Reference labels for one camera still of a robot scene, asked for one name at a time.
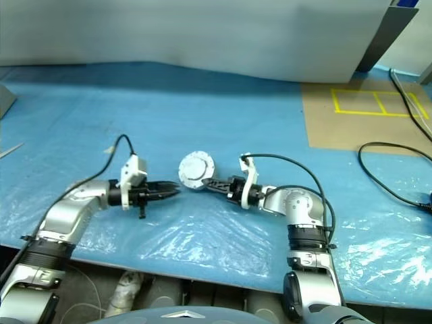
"table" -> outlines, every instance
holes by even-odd
[[[355,152],[308,147],[299,84],[156,63],[1,68],[0,80],[18,95],[1,123],[2,149],[25,143],[0,160],[0,244],[20,247],[59,193],[102,167],[104,150],[121,133],[148,161],[149,180],[177,180],[181,159],[195,150],[214,158],[221,178],[241,175],[242,153],[278,153],[310,167],[335,208],[334,258],[346,299],[432,309],[432,217],[382,192]],[[127,157],[123,144],[103,178],[118,178]],[[365,159],[400,194],[427,199],[426,161]],[[261,184],[313,186],[282,161],[256,165]],[[73,257],[281,292],[283,217],[187,189],[150,202],[146,212],[146,219],[119,207],[96,214]]]

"blue plastic sheet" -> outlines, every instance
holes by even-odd
[[[355,152],[309,148],[298,84],[150,63],[17,67],[2,83],[19,99],[2,120],[1,148],[25,144],[0,160],[0,243],[21,246],[67,186],[101,168],[123,132],[147,159],[149,180],[177,180],[181,159],[196,150],[214,158],[221,178],[241,175],[242,153],[278,153],[310,167],[335,208],[346,299],[432,309],[432,217],[380,190]],[[118,178],[127,158],[124,145],[102,178]],[[400,194],[428,199],[426,161],[364,159]],[[292,165],[255,162],[261,184],[313,186]],[[283,217],[183,189],[150,202],[146,219],[118,207],[96,214],[74,258],[281,292],[287,243]]]

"robotic arm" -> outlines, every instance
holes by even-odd
[[[58,297],[51,291],[65,276],[65,265],[91,217],[110,206],[140,207],[177,194],[175,182],[147,182],[146,165],[135,153],[121,169],[120,181],[91,180],[70,190],[46,212],[11,271],[2,275],[2,324],[45,324],[55,314]]]
[[[276,188],[257,184],[252,157],[241,157],[240,168],[247,178],[214,178],[202,182],[209,190],[226,194],[243,209],[256,206],[268,213],[286,217],[288,265],[283,280],[283,307],[287,316],[303,323],[370,323],[362,315],[343,306],[342,292],[333,267],[321,197],[304,188]]]

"white cap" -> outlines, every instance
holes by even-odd
[[[215,163],[210,155],[203,151],[194,151],[186,155],[178,168],[180,181],[188,188],[203,189],[201,180],[211,178],[215,174]]]

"black wire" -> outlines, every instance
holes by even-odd
[[[309,175],[312,177],[312,179],[317,184],[317,187],[319,190],[319,196],[321,197],[321,200],[323,201],[323,206],[325,206],[326,199],[325,199],[323,187],[319,183],[319,180],[316,177],[316,175],[305,165],[303,165],[300,162],[297,162],[296,160],[293,160],[289,157],[285,157],[283,155],[277,155],[277,154],[266,154],[266,153],[246,154],[246,155],[242,155],[241,159],[247,164],[248,161],[246,160],[246,158],[248,158],[248,157],[273,157],[274,159],[284,160],[284,161],[293,163],[293,164],[301,167],[303,170],[305,170],[307,173],[309,173]],[[324,208],[324,212],[323,212],[323,223],[326,224],[326,226],[327,226],[327,209],[326,208]]]
[[[104,173],[108,169],[109,165],[111,164],[111,162],[114,158],[115,152],[117,150],[118,144],[122,138],[125,138],[128,141],[130,154],[131,155],[135,154],[134,147],[132,146],[132,143],[130,142],[129,137],[126,134],[122,134],[119,137],[117,137],[117,139],[115,140],[114,145],[113,145],[113,150],[111,151],[111,154],[109,155],[109,158],[108,158],[106,164],[103,166],[103,168],[99,172],[97,172],[96,174],[94,174],[94,175],[92,175],[92,176],[90,176],[90,177],[88,177],[82,181],[77,182],[71,188],[67,189],[63,194],[61,194],[57,199],[55,199],[55,201],[51,204],[51,206],[45,211],[43,217],[40,219],[39,223],[34,228],[31,237],[27,237],[27,242],[25,243],[25,245],[18,251],[17,255],[13,258],[11,263],[7,266],[6,270],[1,274],[0,287],[3,287],[3,284],[5,283],[7,277],[9,277],[9,274],[13,270],[13,267],[15,267],[15,264],[20,260],[20,258],[22,257],[22,255],[24,254],[26,249],[28,248],[28,245],[31,243],[31,241],[34,239],[34,237],[37,235],[37,232],[38,232],[39,228],[41,227],[42,222],[45,220],[49,210],[55,204],[57,204],[61,199],[63,199],[66,195],[68,195],[72,190],[75,190],[79,186],[82,186],[86,182],[89,182],[89,181],[99,177],[102,173]]]
[[[416,124],[416,126],[419,128],[419,130],[421,130],[422,133],[432,142],[432,136],[426,131],[426,129],[424,129],[422,127],[422,125],[419,124],[419,122],[417,121],[417,119],[412,114],[411,109],[410,109],[410,105],[409,105],[408,101],[406,100],[404,91],[399,87],[398,83],[394,79],[393,73],[394,73],[394,70],[393,69],[389,69],[390,80],[393,83],[393,85],[396,87],[396,90],[399,92],[400,96],[402,97],[402,100],[404,101],[404,104],[406,106],[406,109],[408,110],[408,113],[410,115],[411,120],[414,122],[414,124]]]
[[[321,197],[321,194],[320,194],[319,192],[317,192],[316,190],[314,190],[314,189],[312,189],[312,188],[309,188],[309,187],[305,187],[305,186],[297,186],[297,185],[295,185],[295,184],[288,184],[288,185],[285,185],[285,186],[279,186],[279,187],[276,187],[276,188],[274,188],[274,189],[268,191],[268,192],[265,194],[265,197],[267,198],[267,197],[270,196],[271,194],[274,194],[275,192],[277,192],[277,191],[279,191],[279,190],[283,190],[283,189],[287,189],[287,188],[300,188],[300,189],[304,189],[304,190],[307,190],[307,191],[313,192],[313,193],[316,194],[318,197],[322,198],[322,197]],[[328,199],[325,199],[325,203],[326,203],[327,206],[329,207],[330,215],[331,215],[331,227],[330,227],[330,230],[329,230],[329,242],[330,242],[331,239],[333,238],[333,233],[334,233],[334,231],[335,231],[335,227],[336,227],[336,216],[335,216],[335,211],[334,211],[334,209],[333,209],[333,206],[331,206],[331,203],[329,202]]]
[[[397,199],[399,199],[400,201],[403,201],[404,203],[407,203],[409,205],[415,206],[415,207],[420,207],[422,209],[427,208],[427,204],[422,204],[419,202],[415,202],[415,201],[411,201],[408,200],[398,194],[396,194],[393,190],[391,190],[389,187],[387,187],[383,182],[381,182],[380,180],[377,179],[377,177],[375,177],[365,166],[365,164],[363,163],[362,160],[362,152],[365,148],[367,148],[368,146],[390,146],[390,147],[398,147],[401,149],[406,149],[412,152],[415,152],[419,155],[424,156],[426,159],[430,160],[430,162],[432,162],[432,157],[429,156],[428,154],[410,147],[410,146],[406,146],[406,145],[401,145],[401,144],[394,144],[394,143],[388,143],[388,142],[368,142],[363,144],[359,150],[358,150],[358,162],[360,163],[361,168],[363,169],[363,171],[373,180],[375,181],[377,184],[379,184],[385,191],[387,191],[388,193],[390,193],[392,196],[396,197]]]

